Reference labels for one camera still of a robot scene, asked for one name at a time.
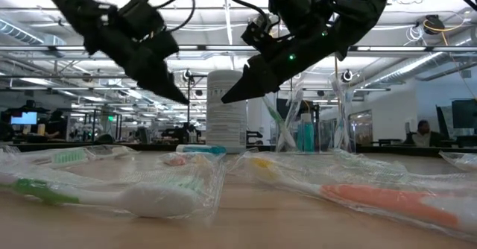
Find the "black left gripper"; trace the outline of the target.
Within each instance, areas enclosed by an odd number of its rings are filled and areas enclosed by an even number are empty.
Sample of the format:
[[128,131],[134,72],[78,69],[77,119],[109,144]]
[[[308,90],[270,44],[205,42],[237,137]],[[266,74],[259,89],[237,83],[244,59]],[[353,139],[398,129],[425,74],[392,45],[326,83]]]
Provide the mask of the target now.
[[86,50],[91,54],[102,51],[137,82],[138,87],[180,104],[189,100],[176,86],[174,75],[168,70],[166,59],[179,51],[173,36],[165,30],[147,35],[142,40],[127,36],[117,25],[118,15],[86,14],[89,26],[84,38]]

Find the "green packaged toothbrush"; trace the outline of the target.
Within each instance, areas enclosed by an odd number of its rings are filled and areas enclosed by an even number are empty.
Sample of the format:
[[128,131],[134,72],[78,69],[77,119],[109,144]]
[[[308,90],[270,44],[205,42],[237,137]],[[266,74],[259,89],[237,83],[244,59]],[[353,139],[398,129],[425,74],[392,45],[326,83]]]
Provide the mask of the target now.
[[294,138],[291,135],[291,132],[288,130],[288,127],[283,121],[281,115],[278,113],[277,109],[273,106],[271,101],[266,96],[262,98],[262,101],[264,102],[269,114],[271,115],[277,126],[276,152],[296,151],[297,146],[295,144]]
[[48,204],[111,207],[139,217],[208,219],[215,214],[225,169],[220,163],[167,166],[106,161],[51,168],[0,166],[0,186]]
[[25,152],[19,156],[22,160],[35,165],[62,168],[96,160],[128,157],[134,154],[138,154],[138,151],[123,145],[92,145]]

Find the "orange packaged toothbrush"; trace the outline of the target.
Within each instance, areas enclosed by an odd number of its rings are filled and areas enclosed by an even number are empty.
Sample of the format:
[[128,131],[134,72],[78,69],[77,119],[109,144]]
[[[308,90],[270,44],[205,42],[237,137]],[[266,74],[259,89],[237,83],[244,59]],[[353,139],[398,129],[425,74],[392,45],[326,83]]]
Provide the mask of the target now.
[[477,243],[477,174],[420,174],[399,161],[330,154],[245,152],[236,172],[276,189]]
[[167,171],[197,176],[224,174],[226,171],[221,155],[202,152],[161,154],[156,158],[154,166]]

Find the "white cylindrical canister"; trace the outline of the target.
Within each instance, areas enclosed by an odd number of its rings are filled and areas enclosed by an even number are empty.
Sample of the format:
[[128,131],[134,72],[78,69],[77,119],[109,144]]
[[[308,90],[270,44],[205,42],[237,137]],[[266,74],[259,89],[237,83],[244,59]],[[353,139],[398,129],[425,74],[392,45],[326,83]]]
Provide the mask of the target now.
[[233,70],[215,70],[207,77],[206,144],[221,146],[228,154],[246,150],[247,104],[221,100],[240,77],[241,72]]

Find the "clear plastic cup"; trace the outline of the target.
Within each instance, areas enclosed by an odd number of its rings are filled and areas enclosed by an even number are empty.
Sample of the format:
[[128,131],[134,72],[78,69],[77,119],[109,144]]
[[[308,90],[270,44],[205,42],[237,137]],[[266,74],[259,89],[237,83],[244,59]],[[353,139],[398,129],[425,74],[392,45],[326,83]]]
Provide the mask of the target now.
[[298,143],[298,128],[301,115],[308,112],[312,117],[315,136],[315,150],[326,151],[334,146],[336,125],[338,123],[338,100],[335,98],[304,98],[297,111],[297,115],[286,122],[289,131]]

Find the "person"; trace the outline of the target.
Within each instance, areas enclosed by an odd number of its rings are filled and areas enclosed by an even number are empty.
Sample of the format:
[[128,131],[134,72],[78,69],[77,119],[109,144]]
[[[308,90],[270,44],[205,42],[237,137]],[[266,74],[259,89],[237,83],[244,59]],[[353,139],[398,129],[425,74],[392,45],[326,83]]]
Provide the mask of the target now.
[[427,120],[420,120],[417,125],[416,132],[406,134],[404,143],[421,148],[440,147],[442,145],[443,135],[438,132],[431,131]]
[[49,139],[66,139],[67,120],[63,111],[55,110],[45,125],[45,135]]

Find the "lit computer monitor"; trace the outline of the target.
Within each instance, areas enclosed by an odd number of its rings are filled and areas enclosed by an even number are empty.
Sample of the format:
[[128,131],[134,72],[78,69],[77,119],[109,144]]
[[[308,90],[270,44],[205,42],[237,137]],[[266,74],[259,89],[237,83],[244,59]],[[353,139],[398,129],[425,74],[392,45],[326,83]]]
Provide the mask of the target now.
[[37,123],[37,112],[21,112],[10,117],[12,125],[35,125]]

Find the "black computer monitor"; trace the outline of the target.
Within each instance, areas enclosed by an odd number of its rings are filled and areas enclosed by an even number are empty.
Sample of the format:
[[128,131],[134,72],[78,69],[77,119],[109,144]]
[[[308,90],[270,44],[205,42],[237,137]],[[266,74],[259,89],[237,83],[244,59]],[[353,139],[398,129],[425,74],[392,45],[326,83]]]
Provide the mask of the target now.
[[454,128],[477,129],[477,101],[474,99],[453,101],[452,123]]
[[444,137],[444,139],[450,139],[449,131],[447,128],[447,124],[444,118],[442,108],[439,106],[436,106],[436,112],[437,112],[437,123],[438,123],[440,134]]

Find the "silver ventilation duct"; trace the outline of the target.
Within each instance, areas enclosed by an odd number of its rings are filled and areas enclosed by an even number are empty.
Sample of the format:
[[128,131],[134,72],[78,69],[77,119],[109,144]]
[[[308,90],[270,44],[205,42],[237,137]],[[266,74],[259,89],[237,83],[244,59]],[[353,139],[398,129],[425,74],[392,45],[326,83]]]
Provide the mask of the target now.
[[406,59],[402,62],[392,65],[391,67],[380,71],[378,74],[368,78],[366,82],[362,81],[363,88],[371,88],[379,83],[392,83],[397,81],[405,81],[429,69],[447,63],[452,57],[457,55],[468,55],[469,53],[477,54],[476,47],[460,47],[457,50],[444,50],[431,52],[422,57]]

